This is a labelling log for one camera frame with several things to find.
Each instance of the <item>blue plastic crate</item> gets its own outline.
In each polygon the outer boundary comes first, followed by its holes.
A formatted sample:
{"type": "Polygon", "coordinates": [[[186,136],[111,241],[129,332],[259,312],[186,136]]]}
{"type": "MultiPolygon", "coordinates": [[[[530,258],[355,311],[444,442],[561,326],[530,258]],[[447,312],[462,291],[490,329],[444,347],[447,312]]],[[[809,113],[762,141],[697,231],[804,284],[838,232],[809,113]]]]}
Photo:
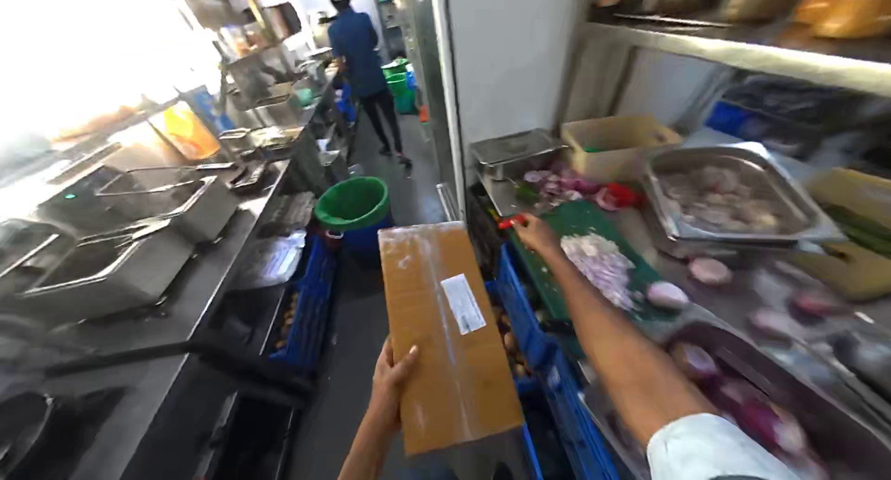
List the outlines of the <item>blue plastic crate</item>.
{"type": "Polygon", "coordinates": [[[532,312],[507,244],[502,246],[494,285],[511,329],[529,367],[540,374],[544,394],[551,406],[578,479],[618,480],[618,473],[594,421],[578,400],[579,386],[566,357],[555,339],[545,334],[532,312]]]}
{"type": "Polygon", "coordinates": [[[567,445],[569,461],[577,478],[618,480],[603,435],[578,400],[579,387],[562,351],[553,356],[551,368],[543,375],[545,392],[561,438],[567,445]]]}
{"type": "Polygon", "coordinates": [[[309,240],[309,261],[303,276],[292,282],[288,295],[297,292],[297,309],[284,348],[269,355],[301,372],[311,372],[322,353],[331,290],[334,285],[335,255],[320,236],[309,240]]]}
{"type": "Polygon", "coordinates": [[[532,312],[529,298],[510,258],[508,244],[502,246],[498,258],[496,290],[502,307],[510,318],[510,328],[517,337],[519,350],[523,352],[529,367],[536,371],[546,368],[557,344],[542,331],[532,312]]]}

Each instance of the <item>forearm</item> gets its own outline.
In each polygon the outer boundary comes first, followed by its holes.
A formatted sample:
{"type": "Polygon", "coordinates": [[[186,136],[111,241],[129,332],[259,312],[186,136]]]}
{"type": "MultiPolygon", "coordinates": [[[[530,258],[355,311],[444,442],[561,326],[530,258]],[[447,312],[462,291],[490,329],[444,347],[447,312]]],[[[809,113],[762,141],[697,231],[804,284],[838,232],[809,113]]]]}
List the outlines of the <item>forearm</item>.
{"type": "Polygon", "coordinates": [[[381,466],[387,456],[392,438],[389,424],[380,419],[380,413],[369,410],[362,418],[355,433],[353,445],[340,468],[338,480],[373,480],[381,474],[381,466]]]}
{"type": "Polygon", "coordinates": [[[643,445],[680,417],[715,410],[668,355],[629,321],[559,249],[543,254],[579,343],[634,437],[643,445]]]}

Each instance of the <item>blue container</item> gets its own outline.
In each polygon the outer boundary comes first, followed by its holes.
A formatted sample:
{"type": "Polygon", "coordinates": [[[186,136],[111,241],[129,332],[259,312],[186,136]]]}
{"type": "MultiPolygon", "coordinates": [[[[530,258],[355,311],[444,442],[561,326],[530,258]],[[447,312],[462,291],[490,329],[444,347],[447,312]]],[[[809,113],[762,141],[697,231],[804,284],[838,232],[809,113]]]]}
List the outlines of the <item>blue container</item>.
{"type": "Polygon", "coordinates": [[[297,293],[294,322],[285,340],[285,346],[270,353],[270,360],[281,360],[297,372],[312,372],[318,365],[326,326],[334,271],[337,259],[320,236],[310,238],[309,260],[300,279],[291,282],[285,297],[297,293]]]}
{"type": "Polygon", "coordinates": [[[551,363],[557,343],[542,331],[536,315],[519,281],[517,270],[510,258],[508,244],[502,245],[496,273],[496,290],[502,307],[510,318],[513,335],[519,349],[532,370],[542,370],[551,363]]]}
{"type": "Polygon", "coordinates": [[[578,400],[579,385],[555,339],[545,334],[529,304],[510,257],[502,246],[495,290],[529,367],[543,379],[544,394],[576,478],[618,480],[618,473],[594,421],[578,400]]]}
{"type": "Polygon", "coordinates": [[[344,83],[340,88],[340,98],[337,99],[337,108],[343,114],[344,120],[349,123],[355,122],[356,109],[353,105],[353,88],[349,84],[344,83]]]}
{"type": "Polygon", "coordinates": [[[748,110],[733,104],[718,102],[706,121],[709,129],[714,129],[732,136],[740,136],[743,125],[753,116],[748,110]]]}

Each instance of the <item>chopped onion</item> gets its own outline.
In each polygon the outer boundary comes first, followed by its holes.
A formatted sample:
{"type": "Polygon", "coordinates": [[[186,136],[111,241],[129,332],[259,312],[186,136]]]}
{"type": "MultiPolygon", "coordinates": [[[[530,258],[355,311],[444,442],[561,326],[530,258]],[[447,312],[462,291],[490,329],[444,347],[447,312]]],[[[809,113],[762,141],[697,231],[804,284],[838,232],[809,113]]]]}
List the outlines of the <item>chopped onion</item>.
{"type": "Polygon", "coordinates": [[[610,303],[623,310],[633,309],[628,270],[633,269],[634,264],[619,251],[615,242],[595,234],[563,236],[561,247],[610,303]]]}

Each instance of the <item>man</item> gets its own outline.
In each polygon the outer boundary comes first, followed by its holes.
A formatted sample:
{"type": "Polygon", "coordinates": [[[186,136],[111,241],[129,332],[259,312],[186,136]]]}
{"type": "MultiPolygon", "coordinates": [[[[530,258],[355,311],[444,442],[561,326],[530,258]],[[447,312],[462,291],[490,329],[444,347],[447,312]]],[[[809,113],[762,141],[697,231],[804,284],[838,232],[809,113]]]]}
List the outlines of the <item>man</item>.
{"type": "Polygon", "coordinates": [[[362,102],[362,108],[368,114],[374,132],[384,144],[380,153],[391,155],[378,110],[389,123],[399,162],[411,165],[412,162],[402,152],[402,137],[395,120],[393,96],[387,89],[381,58],[374,50],[378,45],[378,33],[374,30],[372,19],[368,13],[354,11],[349,0],[331,0],[331,4],[337,9],[337,18],[328,27],[331,49],[338,58],[341,71],[346,74],[353,91],[362,102]]]}
{"type": "MultiPolygon", "coordinates": [[[[578,341],[628,430],[646,448],[653,480],[796,480],[783,463],[722,417],[625,315],[563,253],[548,224],[515,224],[560,285],[578,341]]],[[[340,480],[371,480],[398,424],[400,384],[417,347],[394,363],[389,343],[374,374],[372,404],[340,471],[340,480]]]]}

